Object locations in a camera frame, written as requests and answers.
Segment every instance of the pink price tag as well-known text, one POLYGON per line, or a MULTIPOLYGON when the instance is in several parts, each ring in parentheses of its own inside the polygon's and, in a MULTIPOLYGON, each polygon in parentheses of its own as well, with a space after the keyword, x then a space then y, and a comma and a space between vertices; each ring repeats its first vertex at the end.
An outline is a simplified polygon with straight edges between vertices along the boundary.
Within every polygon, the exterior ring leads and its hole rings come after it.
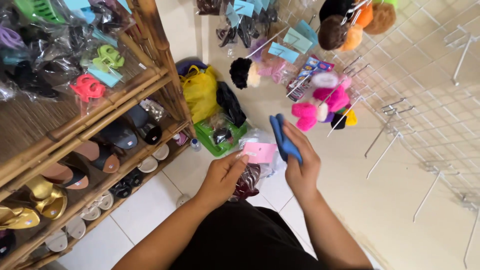
POLYGON ((276 144, 246 142, 242 154, 250 156, 249 163, 270 163, 276 149, 276 144))

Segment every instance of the black fluffy scrunchie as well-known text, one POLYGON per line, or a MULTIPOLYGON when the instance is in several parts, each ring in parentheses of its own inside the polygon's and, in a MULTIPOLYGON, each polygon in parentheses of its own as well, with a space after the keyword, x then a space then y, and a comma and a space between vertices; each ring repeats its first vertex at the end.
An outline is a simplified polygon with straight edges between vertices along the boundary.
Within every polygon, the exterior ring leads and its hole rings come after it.
POLYGON ((239 89, 247 88, 248 70, 252 65, 251 59, 239 57, 230 65, 230 76, 233 84, 239 89))

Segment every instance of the person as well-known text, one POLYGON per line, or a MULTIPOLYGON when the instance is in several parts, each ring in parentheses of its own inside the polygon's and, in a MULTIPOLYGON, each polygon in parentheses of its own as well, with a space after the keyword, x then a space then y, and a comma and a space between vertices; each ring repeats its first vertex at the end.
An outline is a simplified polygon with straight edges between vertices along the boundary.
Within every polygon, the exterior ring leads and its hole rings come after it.
POLYGON ((303 163, 288 156, 285 178, 305 216, 318 260, 305 252, 280 215, 246 201, 227 202, 249 156, 214 160, 198 193, 133 247, 113 270, 315 269, 366 270, 372 265, 331 211, 316 182, 321 161, 290 122, 285 135, 303 163))

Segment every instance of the blue cloth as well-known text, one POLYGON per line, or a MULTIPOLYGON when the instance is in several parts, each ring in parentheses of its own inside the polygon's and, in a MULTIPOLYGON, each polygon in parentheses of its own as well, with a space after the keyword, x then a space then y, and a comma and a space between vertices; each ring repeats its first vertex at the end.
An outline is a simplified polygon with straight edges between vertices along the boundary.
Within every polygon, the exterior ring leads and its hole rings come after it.
POLYGON ((279 113, 276 116, 270 115, 270 124, 273 128, 273 133, 275 134, 276 145, 278 147, 278 151, 280 152, 280 156, 282 157, 283 161, 287 161, 288 155, 293 155, 300 163, 303 163, 301 158, 299 149, 287 138, 287 136, 283 133, 283 114, 279 113))
POLYGON ((177 73, 181 76, 186 76, 188 74, 188 69, 191 66, 197 66, 198 69, 207 69, 207 65, 198 60, 183 60, 175 64, 177 68, 177 73))

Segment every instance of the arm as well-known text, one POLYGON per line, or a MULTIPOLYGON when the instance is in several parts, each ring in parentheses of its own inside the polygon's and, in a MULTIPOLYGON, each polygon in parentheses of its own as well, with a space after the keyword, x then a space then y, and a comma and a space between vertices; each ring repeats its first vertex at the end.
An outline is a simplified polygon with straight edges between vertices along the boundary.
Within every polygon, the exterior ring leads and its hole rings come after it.
POLYGON ((372 265, 355 239, 343 227, 317 189, 321 161, 308 138, 290 122, 284 122, 285 135, 298 147, 303 159, 289 155, 285 178, 305 215, 315 253, 331 269, 371 269, 372 265))
POLYGON ((238 159, 238 154, 214 160, 198 193, 135 245, 112 270, 168 269, 204 218, 233 194, 248 162, 248 156, 238 159))

